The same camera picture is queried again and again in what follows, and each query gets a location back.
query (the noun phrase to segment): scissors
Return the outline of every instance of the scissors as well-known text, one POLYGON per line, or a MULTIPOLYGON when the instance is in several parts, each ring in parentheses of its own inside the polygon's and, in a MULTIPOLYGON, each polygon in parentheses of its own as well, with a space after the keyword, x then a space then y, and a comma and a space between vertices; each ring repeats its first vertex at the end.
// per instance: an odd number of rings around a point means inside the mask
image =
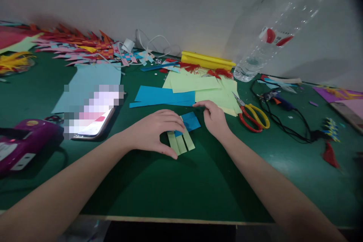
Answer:
POLYGON ((261 132, 263 128, 268 129, 270 127, 270 121, 267 118, 267 115, 261 109, 255 107, 252 104, 247 105, 241 99, 239 99, 238 96, 235 95, 235 93, 233 93, 233 95, 234 95, 234 97, 236 98, 238 104, 241 107, 242 113, 240 113, 238 116, 239 116, 239 119, 241 120, 241 122, 243 123, 243 125, 245 125, 252 132, 261 132), (245 107, 252 113, 254 119, 246 112, 245 107), (262 122, 260 121, 260 119, 258 118, 258 116, 257 116, 257 114, 256 114, 256 112, 254 110, 258 111, 262 115, 262 117, 265 120, 266 125, 262 124, 262 122), (256 124, 256 126, 257 126, 257 129, 254 129, 250 125, 248 125, 246 123, 246 121, 243 119, 243 115, 247 116, 247 118, 249 120, 254 122, 256 124))

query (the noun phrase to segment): yellow box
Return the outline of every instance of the yellow box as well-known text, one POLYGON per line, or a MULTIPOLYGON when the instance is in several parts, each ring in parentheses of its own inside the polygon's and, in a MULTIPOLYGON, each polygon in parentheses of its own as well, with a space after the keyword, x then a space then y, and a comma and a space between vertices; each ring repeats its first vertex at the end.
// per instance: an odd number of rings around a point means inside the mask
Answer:
POLYGON ((181 61, 189 64, 199 64, 201 67, 212 70, 223 68, 227 71, 230 71, 233 66, 236 65, 231 60, 206 56, 188 51, 182 52, 181 61))

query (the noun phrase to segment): person's left hand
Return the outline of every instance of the person's left hand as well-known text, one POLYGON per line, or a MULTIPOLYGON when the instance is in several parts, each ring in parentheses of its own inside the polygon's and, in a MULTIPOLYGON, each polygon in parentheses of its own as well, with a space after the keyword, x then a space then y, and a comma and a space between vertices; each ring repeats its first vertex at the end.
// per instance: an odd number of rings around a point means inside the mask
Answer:
POLYGON ((124 131, 115 135, 122 137, 122 145, 127 145, 131 149, 142 149, 156 151, 161 154, 177 159, 175 151, 160 142, 160 134, 166 131, 178 130, 184 133, 184 123, 172 110, 159 110, 152 113, 124 131))

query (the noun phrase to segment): purple machine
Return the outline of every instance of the purple machine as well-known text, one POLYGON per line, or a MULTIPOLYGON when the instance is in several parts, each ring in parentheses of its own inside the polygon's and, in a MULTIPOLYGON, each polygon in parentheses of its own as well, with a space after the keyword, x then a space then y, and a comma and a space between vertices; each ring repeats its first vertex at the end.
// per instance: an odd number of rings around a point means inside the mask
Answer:
POLYGON ((0 176, 22 170, 46 145, 61 143, 63 128, 46 120, 26 119, 0 129, 0 176))

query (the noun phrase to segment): yellow scissors handle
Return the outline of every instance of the yellow scissors handle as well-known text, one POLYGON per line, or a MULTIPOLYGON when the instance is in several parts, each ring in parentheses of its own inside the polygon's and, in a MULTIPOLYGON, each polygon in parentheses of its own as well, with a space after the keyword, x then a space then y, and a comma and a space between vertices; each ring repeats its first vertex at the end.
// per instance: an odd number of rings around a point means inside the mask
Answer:
POLYGON ((268 129, 270 127, 270 120, 267 118, 267 115, 261 109, 255 107, 252 104, 248 104, 248 105, 246 104, 245 107, 250 110, 250 112, 252 113, 253 117, 255 118, 255 120, 257 121, 257 123, 259 123, 261 125, 262 128, 268 129), (258 116, 257 116, 257 114, 256 114, 256 112, 254 110, 258 111, 261 114, 261 116, 265 120, 266 125, 263 125, 262 124, 262 122, 260 121, 260 119, 258 118, 258 116))

